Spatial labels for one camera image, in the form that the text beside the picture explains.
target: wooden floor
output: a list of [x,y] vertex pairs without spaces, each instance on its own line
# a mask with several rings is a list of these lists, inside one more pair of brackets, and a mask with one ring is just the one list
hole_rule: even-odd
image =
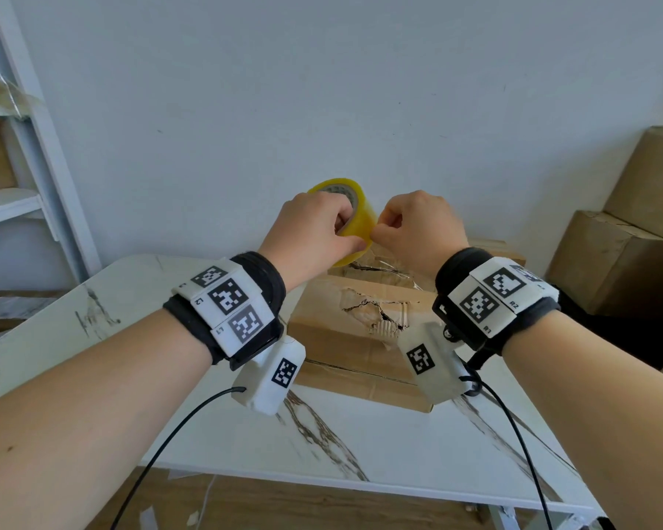
[[[108,502],[88,530],[108,530],[132,487],[136,472]],[[484,510],[468,512],[459,502],[198,474],[168,479],[153,469],[118,525],[141,530],[140,514],[153,507],[158,530],[485,530],[494,526]],[[519,514],[521,527],[532,512]]]

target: wire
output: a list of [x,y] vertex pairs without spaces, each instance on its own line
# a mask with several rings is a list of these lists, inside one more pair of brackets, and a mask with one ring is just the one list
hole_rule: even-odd
[[518,442],[520,442],[520,447],[523,448],[523,453],[525,454],[525,460],[528,462],[528,466],[530,467],[530,473],[533,475],[533,481],[535,482],[535,488],[538,490],[538,497],[540,498],[540,504],[543,507],[543,513],[545,514],[545,521],[547,522],[548,530],[554,530],[552,526],[552,521],[550,520],[550,514],[548,513],[548,506],[545,503],[545,496],[543,495],[543,490],[540,488],[540,482],[538,481],[538,473],[535,471],[535,467],[533,466],[533,461],[531,460],[530,454],[528,453],[528,448],[525,446],[525,441],[523,440],[523,436],[520,434],[520,430],[518,429],[518,426],[513,420],[511,411],[509,411],[508,407],[505,406],[501,398],[498,397],[496,391],[493,390],[489,385],[487,385],[484,382],[484,380],[482,380],[481,377],[479,377],[478,373],[475,370],[469,369],[469,371],[471,375],[461,376],[460,380],[479,383],[482,387],[484,387],[487,391],[489,391],[491,395],[495,398],[495,400],[498,401],[498,405],[500,405],[501,408],[504,410],[504,413],[506,413],[506,416],[508,417],[508,421],[513,426],[513,431],[515,431],[515,434],[518,437]]
[[191,417],[193,417],[195,414],[197,414],[206,404],[211,403],[212,401],[216,400],[217,398],[223,396],[224,394],[229,394],[231,392],[245,392],[245,387],[244,386],[232,386],[230,389],[226,389],[225,391],[221,391],[218,394],[214,394],[211,398],[207,398],[206,400],[202,401],[199,405],[197,405],[190,414],[188,414],[183,421],[181,421],[177,427],[172,431],[172,433],[169,434],[167,439],[162,443],[162,445],[157,449],[157,452],[155,452],[155,455],[152,456],[152,459],[150,460],[150,463],[145,467],[145,469],[141,472],[140,476],[138,479],[135,481],[135,484],[133,485],[133,488],[130,490],[128,493],[128,496],[125,498],[123,502],[123,506],[120,507],[118,510],[118,515],[115,516],[115,519],[113,519],[113,524],[111,524],[111,530],[115,530],[115,528],[118,526],[118,523],[120,522],[121,517],[123,517],[123,514],[125,513],[125,508],[128,507],[128,504],[130,504],[130,501],[133,499],[133,496],[135,495],[135,491],[138,490],[138,487],[140,487],[140,484],[142,481],[145,479],[145,475],[150,471],[152,468],[152,465],[155,464],[155,461],[159,457],[160,454],[162,454],[162,451],[167,447],[169,444],[169,441],[172,440],[172,438],[177,435],[178,431],[184,426]]

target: marble table top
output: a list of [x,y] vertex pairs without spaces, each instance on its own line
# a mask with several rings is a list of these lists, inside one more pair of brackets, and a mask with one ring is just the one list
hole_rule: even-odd
[[[0,338],[0,396],[157,310],[197,258],[123,258]],[[288,295],[289,316],[301,290]],[[468,358],[470,350],[460,348]],[[590,519],[603,511],[500,357],[482,377],[519,423],[551,511]],[[212,367],[144,456],[236,372]],[[277,416],[221,398],[180,431],[155,466],[426,498],[540,509],[518,439],[485,395],[429,414],[293,385]]]

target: packing tape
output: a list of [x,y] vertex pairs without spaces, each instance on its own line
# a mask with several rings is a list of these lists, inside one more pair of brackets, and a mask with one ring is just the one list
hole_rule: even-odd
[[315,191],[328,191],[333,194],[346,195],[346,198],[351,201],[351,206],[354,207],[354,214],[351,216],[351,219],[336,234],[339,236],[360,236],[365,240],[366,248],[363,251],[342,258],[334,267],[338,268],[351,264],[371,247],[371,230],[378,220],[376,214],[366,199],[361,186],[351,179],[327,180],[321,184],[317,184],[308,193],[311,194]]

